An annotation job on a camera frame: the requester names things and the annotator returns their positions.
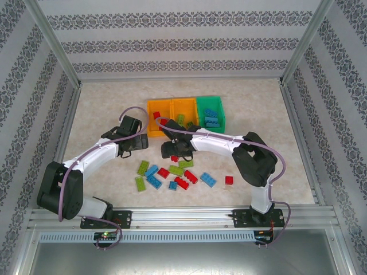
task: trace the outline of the blue lego brick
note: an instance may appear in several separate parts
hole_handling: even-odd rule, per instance
[[[153,165],[144,174],[148,178],[149,176],[153,176],[157,172],[158,172],[158,166],[157,165]]]
[[[207,185],[209,185],[210,187],[213,187],[214,184],[216,184],[216,180],[213,179],[211,176],[209,176],[208,173],[204,173],[200,176],[200,179],[205,182]]]
[[[215,117],[205,117],[204,118],[206,123],[218,123],[218,119],[216,119]]]
[[[206,126],[209,128],[209,127],[212,127],[212,128],[219,128],[220,125],[219,123],[207,123]]]
[[[210,117],[217,117],[218,116],[218,113],[211,110],[211,109],[205,109],[204,114],[206,116],[210,116]]]
[[[155,176],[147,177],[147,181],[157,190],[162,186],[162,182],[160,182]]]
[[[177,190],[177,182],[170,182],[170,185],[168,186],[168,189],[176,191]]]

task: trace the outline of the vent grille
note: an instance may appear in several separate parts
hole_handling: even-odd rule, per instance
[[[42,233],[41,243],[90,243],[93,232],[54,232]],[[206,232],[123,232],[121,242],[157,243],[157,242],[253,242],[253,231],[206,231]]]

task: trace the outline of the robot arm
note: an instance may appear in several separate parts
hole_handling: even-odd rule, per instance
[[[184,127],[179,126],[173,120],[168,121],[165,126],[185,131]],[[188,135],[163,129],[163,132],[171,139],[171,141],[162,144],[162,157],[169,158],[170,156],[175,155],[184,158],[192,158],[192,153],[194,151],[208,151],[222,156],[232,157],[241,173],[241,176],[251,185],[252,209],[260,215],[266,214],[273,205],[269,200],[268,188],[270,176],[275,172],[277,158],[273,153],[263,148],[233,142],[233,140],[243,139],[266,145],[265,142],[263,142],[261,138],[253,132],[249,132],[245,136],[228,136],[213,133],[232,140],[227,141],[209,136],[208,134],[212,132],[199,126],[193,125],[187,131],[205,133],[207,135]]]
[[[112,216],[112,204],[98,199],[83,196],[83,183],[87,178],[101,167],[104,163],[118,156],[128,158],[131,151],[148,148],[148,138],[146,134],[138,135],[133,139],[122,142],[111,142],[126,136],[135,134],[141,128],[142,122],[133,117],[124,116],[120,126],[113,127],[110,131],[101,135],[101,139],[93,146],[99,149],[92,151],[84,157],[70,172],[64,193],[63,218],[72,219],[75,216],[89,216],[110,220]],[[58,203],[60,200],[60,183],[68,168],[79,158],[68,160],[64,163],[51,162],[46,170],[37,196],[37,204],[48,209],[55,214],[58,213]]]

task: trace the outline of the red lego brick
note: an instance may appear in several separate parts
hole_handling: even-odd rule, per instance
[[[193,184],[197,183],[197,178],[189,170],[184,172],[184,176],[188,178]]]
[[[181,186],[183,189],[187,190],[189,188],[189,183],[181,179],[180,177],[176,176],[174,179],[177,182],[177,185]]]
[[[233,177],[232,176],[225,176],[225,184],[233,185]]]
[[[161,113],[159,113],[159,112],[154,112],[153,113],[154,120],[156,120],[160,116],[161,116]]]
[[[166,179],[170,173],[168,172],[168,170],[161,168],[159,169],[157,174]]]
[[[173,162],[178,162],[179,157],[178,156],[171,156],[171,160]]]
[[[166,125],[166,123],[168,122],[168,120],[166,119],[161,119],[161,124],[162,125]]]

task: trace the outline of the mounting plate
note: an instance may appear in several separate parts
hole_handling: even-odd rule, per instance
[[[284,226],[284,216],[281,209],[270,209],[268,213],[262,216],[263,220],[259,224],[253,219],[253,211],[251,209],[233,209],[232,210],[233,225],[235,228],[241,227],[270,227],[273,221],[274,227]]]
[[[117,223],[122,229],[130,229],[131,211],[115,211],[112,214],[111,222]],[[116,229],[115,226],[105,222],[97,222],[92,219],[81,219],[80,228],[82,229]]]

